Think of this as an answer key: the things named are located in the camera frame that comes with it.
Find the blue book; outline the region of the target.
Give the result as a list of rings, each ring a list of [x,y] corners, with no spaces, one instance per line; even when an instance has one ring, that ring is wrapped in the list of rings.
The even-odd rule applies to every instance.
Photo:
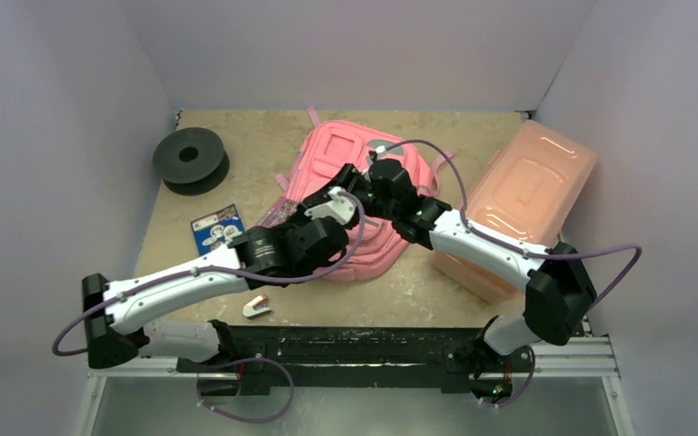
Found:
[[[235,204],[190,222],[197,251],[200,255],[227,245],[245,232],[243,220]]]

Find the pink student backpack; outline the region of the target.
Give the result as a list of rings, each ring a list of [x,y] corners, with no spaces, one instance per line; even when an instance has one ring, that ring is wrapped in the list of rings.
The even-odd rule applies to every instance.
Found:
[[[284,194],[259,220],[264,226],[284,221],[297,203],[320,189],[341,185],[360,200],[373,193],[364,172],[372,163],[370,152],[402,141],[400,137],[348,121],[320,121],[316,110],[307,110],[314,129],[296,154],[289,175],[278,173],[276,181]],[[356,252],[334,272],[325,276],[337,282],[375,279],[399,259],[409,243],[397,234],[390,222],[367,218],[364,231],[354,227],[348,232],[349,243],[359,241]]]

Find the small white stapler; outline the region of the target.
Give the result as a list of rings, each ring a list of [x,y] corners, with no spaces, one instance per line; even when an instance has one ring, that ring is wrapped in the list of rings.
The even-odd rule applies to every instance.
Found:
[[[253,319],[272,311],[269,306],[269,299],[265,295],[257,295],[251,301],[246,303],[242,309],[242,315],[246,319]]]

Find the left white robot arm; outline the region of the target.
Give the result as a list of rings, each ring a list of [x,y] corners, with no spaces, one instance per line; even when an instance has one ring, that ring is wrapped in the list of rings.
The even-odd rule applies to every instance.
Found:
[[[161,272],[122,281],[86,276],[77,322],[84,328],[88,366],[108,369],[141,356],[174,356],[226,370],[234,346],[221,338],[217,322],[194,327],[170,323],[167,314],[218,296],[321,278],[349,260],[356,248],[348,232],[363,224],[363,206],[341,193]]]

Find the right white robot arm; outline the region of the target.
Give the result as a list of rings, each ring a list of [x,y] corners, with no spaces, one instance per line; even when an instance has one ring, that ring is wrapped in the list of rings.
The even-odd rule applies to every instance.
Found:
[[[419,193],[395,159],[378,160],[366,173],[347,163],[304,203],[314,215],[331,216],[348,228],[363,210],[389,221],[405,241],[479,265],[522,291],[522,312],[489,322],[474,345],[476,362],[487,370],[526,345],[565,345],[594,303],[593,284],[572,246],[549,249],[474,223],[450,204]]]

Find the pink marker pen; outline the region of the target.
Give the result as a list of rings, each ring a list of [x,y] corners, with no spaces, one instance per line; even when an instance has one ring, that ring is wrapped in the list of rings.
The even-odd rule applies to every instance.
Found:
[[[296,212],[297,207],[298,202],[294,202],[285,196],[281,196],[256,222],[255,226],[271,228],[283,223],[287,218]]]

